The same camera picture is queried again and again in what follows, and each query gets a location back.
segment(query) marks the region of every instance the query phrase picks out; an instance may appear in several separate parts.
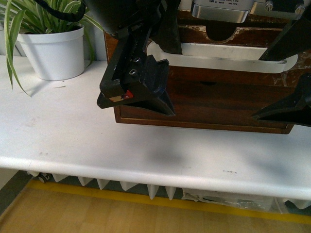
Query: wooden floor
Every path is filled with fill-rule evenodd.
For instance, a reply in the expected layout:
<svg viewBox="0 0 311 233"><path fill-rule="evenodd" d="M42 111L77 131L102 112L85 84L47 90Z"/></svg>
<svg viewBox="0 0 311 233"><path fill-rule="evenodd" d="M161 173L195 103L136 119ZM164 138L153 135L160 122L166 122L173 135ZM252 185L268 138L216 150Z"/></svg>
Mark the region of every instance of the wooden floor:
<svg viewBox="0 0 311 233"><path fill-rule="evenodd" d="M148 198L31 181L0 217L0 233L311 233L309 216Z"/></svg>

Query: white shelf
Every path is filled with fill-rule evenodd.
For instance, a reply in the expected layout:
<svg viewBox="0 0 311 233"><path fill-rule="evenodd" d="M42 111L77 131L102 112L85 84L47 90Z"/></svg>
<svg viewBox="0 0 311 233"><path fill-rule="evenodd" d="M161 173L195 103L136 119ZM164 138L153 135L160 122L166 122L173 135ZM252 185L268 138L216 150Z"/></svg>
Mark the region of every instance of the white shelf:
<svg viewBox="0 0 311 233"><path fill-rule="evenodd" d="M96 105L106 62L48 82L0 56L0 167L103 180L311 200L311 129L289 135L115 123Z"/></svg>

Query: black clamp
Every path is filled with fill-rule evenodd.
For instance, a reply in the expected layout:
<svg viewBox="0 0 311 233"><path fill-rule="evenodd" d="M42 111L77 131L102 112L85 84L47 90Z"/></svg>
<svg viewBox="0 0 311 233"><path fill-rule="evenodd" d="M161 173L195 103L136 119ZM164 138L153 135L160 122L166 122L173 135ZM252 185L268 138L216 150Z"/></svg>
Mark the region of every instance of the black clamp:
<svg viewBox="0 0 311 233"><path fill-rule="evenodd" d="M311 127L311 74L300 77L294 93L261 109L253 118Z"/></svg>

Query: white wall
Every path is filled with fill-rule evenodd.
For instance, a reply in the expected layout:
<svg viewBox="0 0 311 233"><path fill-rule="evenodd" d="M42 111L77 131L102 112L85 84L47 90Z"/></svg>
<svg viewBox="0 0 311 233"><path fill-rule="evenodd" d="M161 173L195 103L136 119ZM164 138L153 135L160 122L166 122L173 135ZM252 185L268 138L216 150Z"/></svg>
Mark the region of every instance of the white wall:
<svg viewBox="0 0 311 233"><path fill-rule="evenodd" d="M17 170L0 168L0 189L17 173Z"/></svg>

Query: dark wooden drawer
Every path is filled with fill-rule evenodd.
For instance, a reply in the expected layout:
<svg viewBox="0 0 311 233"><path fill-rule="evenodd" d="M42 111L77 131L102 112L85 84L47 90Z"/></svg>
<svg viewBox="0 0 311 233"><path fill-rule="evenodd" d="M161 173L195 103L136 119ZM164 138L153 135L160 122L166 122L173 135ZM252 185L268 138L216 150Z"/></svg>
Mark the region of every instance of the dark wooden drawer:
<svg viewBox="0 0 311 233"><path fill-rule="evenodd" d="M181 41L267 47L287 21L249 16L245 23L238 25L232 36L223 41L210 39L206 27L214 26L204 23L192 18L189 12L180 12L178 25ZM105 40L109 61L117 41L107 34ZM259 122L251 116L293 93L299 77L306 72L311 72L311 51L299 54L297 64L281 74L170 67L167 91L176 116L167 117L144 109L118 106L115 107L115 117L119 123L289 133L292 125Z"/></svg>

